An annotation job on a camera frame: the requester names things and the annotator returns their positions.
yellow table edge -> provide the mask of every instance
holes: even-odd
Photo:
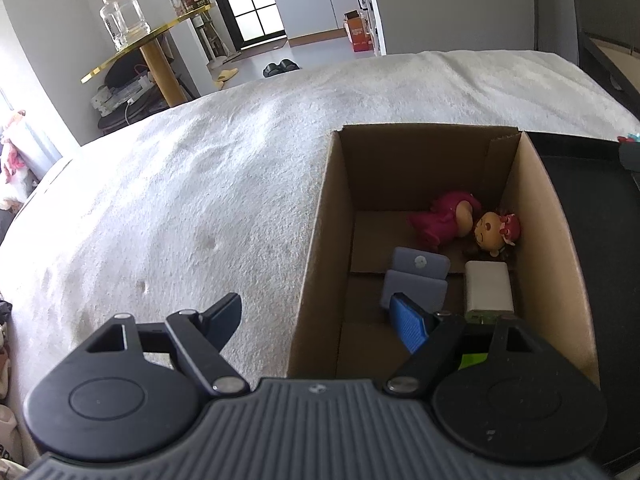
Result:
[[[144,38],[140,38],[139,40],[135,41],[134,43],[131,43],[130,45],[127,45],[125,48],[123,48],[122,50],[117,51],[113,56],[111,56],[107,61],[105,61],[104,63],[102,63],[100,66],[97,66],[96,68],[94,68],[93,70],[91,70],[91,72],[89,72],[86,76],[84,76],[80,82],[81,83],[86,83],[87,81],[89,81],[89,79],[91,79],[94,75],[97,75],[98,73],[100,73],[102,70],[106,69],[107,67],[109,67],[109,65],[111,65],[111,63],[119,60],[122,56],[124,56],[125,54],[128,54],[129,52],[140,48],[141,46],[143,46],[144,44],[147,44],[149,41],[154,40],[155,38],[157,38],[160,34],[162,34],[163,32],[168,31],[170,28],[174,27],[175,25],[177,25],[180,22],[183,22],[184,20],[188,20],[189,18],[193,18],[194,16],[196,16],[197,14],[200,14],[201,12],[204,12],[205,10],[209,10],[211,8],[211,5],[205,5],[202,7],[198,7],[197,9],[193,9],[190,12],[187,12],[186,14],[183,14],[182,16],[180,16],[179,18],[176,18],[175,20],[173,20],[172,22],[169,23],[165,23],[164,25],[160,25],[160,27],[155,28],[154,30],[152,30],[150,33],[148,33]]]

ribbed gray surface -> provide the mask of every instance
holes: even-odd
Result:
[[[158,455],[88,469],[41,460],[29,480],[578,480],[607,478],[587,460],[549,468],[490,463],[451,444],[418,402],[370,381],[263,380],[217,400],[196,429]]]

table leg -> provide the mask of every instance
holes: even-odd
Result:
[[[180,84],[175,78],[174,71],[171,70],[171,66],[166,60],[162,48],[160,48],[158,40],[149,41],[149,43],[144,44],[140,47],[140,52],[142,52],[142,56],[145,58],[149,72],[153,75],[158,88],[166,99],[166,103],[174,107],[187,102],[187,99],[182,93],[182,88],[180,88]]]

fuzzy white bedspread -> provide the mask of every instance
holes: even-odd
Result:
[[[0,246],[18,420],[28,390],[114,313],[160,321],[228,291],[244,316],[224,355],[253,383],[283,375],[329,133],[423,121],[640,132],[557,56],[453,52],[287,73],[96,140],[50,171]]]

clear plastic bottle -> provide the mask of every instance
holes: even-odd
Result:
[[[151,32],[138,0],[103,1],[100,15],[118,50]]]

